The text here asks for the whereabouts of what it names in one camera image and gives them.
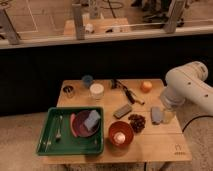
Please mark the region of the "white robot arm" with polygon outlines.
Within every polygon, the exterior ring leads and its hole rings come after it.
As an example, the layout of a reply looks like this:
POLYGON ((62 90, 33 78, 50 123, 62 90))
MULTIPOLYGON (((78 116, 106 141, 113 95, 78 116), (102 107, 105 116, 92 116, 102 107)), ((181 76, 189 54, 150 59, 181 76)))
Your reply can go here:
POLYGON ((165 75, 166 87, 160 94, 162 104, 173 110, 190 100, 213 115, 213 87, 205 82, 207 77, 208 68, 200 61, 170 69, 165 75))

